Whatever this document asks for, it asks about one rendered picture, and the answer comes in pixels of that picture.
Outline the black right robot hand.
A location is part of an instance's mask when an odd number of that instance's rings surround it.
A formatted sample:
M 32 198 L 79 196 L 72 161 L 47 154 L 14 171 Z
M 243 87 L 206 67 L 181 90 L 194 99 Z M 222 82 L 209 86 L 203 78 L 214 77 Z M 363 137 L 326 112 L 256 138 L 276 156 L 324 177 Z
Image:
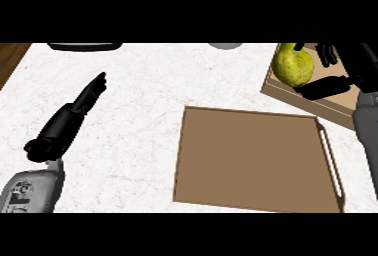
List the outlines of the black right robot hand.
M 324 68 L 342 63 L 346 76 L 327 76 L 295 88 L 307 100 L 338 95 L 355 85 L 363 93 L 378 91 L 378 43 L 318 43 L 315 52 Z

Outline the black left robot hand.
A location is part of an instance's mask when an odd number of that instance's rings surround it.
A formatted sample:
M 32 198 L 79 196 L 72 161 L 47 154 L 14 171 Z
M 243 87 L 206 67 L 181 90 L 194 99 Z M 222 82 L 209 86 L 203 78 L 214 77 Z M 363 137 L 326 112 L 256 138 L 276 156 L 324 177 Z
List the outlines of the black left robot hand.
M 84 117 L 106 90 L 101 72 L 84 87 L 75 101 L 66 103 L 48 119 L 39 134 L 23 147 L 26 158 L 36 163 L 54 161 L 64 154 L 75 139 Z

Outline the yellow-green pear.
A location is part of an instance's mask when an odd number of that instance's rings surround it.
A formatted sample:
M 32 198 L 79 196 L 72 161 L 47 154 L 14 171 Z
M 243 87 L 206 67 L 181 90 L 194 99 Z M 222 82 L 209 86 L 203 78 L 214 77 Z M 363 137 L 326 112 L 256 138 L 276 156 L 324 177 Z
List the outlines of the yellow-green pear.
M 298 87 L 307 84 L 312 75 L 312 58 L 304 51 L 293 50 L 293 43 L 281 43 L 271 60 L 271 70 L 279 81 Z

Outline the tan wooden tray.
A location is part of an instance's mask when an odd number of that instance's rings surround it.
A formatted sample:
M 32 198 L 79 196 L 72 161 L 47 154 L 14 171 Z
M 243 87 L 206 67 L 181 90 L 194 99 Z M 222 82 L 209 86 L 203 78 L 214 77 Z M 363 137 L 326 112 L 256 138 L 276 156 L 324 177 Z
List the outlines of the tan wooden tray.
M 346 75 L 341 63 L 330 65 L 327 68 L 321 66 L 314 43 L 304 45 L 304 51 L 310 54 L 314 63 L 311 80 L 317 80 L 326 76 Z M 354 129 L 351 114 L 358 96 L 358 88 L 355 86 L 351 86 L 349 90 L 342 94 L 310 101 L 277 80 L 273 71 L 268 70 L 259 92 L 343 128 Z

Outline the brown cardboard box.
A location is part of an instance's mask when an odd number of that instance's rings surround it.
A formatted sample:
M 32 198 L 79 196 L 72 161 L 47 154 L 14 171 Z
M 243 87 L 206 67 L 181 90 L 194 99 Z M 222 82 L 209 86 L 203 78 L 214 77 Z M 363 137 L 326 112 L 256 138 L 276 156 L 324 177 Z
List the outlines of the brown cardboard box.
M 343 191 L 317 118 L 187 107 L 172 200 L 339 213 Z

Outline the brown wooden cabinet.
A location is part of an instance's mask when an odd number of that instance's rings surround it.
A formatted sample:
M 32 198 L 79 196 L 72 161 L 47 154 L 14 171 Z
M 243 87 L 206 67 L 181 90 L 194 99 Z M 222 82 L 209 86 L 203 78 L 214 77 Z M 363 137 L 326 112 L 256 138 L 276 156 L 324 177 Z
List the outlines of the brown wooden cabinet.
M 29 43 L 0 43 L 0 90 L 29 47 Z

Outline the grey round object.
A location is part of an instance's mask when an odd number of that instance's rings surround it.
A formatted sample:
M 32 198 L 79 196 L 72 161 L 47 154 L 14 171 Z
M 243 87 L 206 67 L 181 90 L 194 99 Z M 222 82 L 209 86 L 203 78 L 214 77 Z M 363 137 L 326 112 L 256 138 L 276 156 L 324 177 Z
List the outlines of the grey round object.
M 212 46 L 214 48 L 219 49 L 219 50 L 231 50 L 236 49 L 242 43 L 208 43 L 209 46 Z

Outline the black round appliance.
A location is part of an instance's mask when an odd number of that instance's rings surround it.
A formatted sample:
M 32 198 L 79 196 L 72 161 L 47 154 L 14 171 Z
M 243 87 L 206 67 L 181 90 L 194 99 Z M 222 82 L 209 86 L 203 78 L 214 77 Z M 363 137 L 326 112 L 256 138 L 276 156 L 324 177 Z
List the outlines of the black round appliance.
M 97 44 L 67 44 L 67 43 L 48 43 L 53 50 L 73 51 L 73 52 L 92 52 L 110 51 L 121 47 L 121 43 L 97 43 Z

